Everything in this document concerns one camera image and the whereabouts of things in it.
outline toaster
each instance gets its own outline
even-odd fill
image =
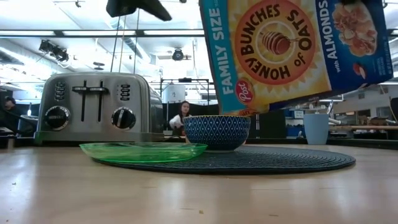
[[[84,72],[44,85],[35,142],[158,141],[162,100],[140,75]]]

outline round placemat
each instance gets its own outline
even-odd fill
[[[121,163],[94,159],[102,164],[137,170],[180,174],[294,174],[341,169],[355,158],[337,152],[286,147],[241,146],[230,153],[203,153],[187,161]]]

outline green plate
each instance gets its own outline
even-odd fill
[[[173,142],[104,142],[80,144],[92,158],[107,162],[172,162],[194,158],[207,145]]]

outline woman with dark hair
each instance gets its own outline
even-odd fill
[[[173,135],[183,136],[183,118],[186,116],[191,116],[189,114],[189,103],[187,101],[181,102],[180,110],[178,114],[174,116],[173,119],[170,120],[170,127],[173,129]]]

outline blue patterned bowl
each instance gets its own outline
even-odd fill
[[[185,136],[191,143],[208,145],[207,151],[233,151],[249,136],[250,118],[209,115],[183,119]]]

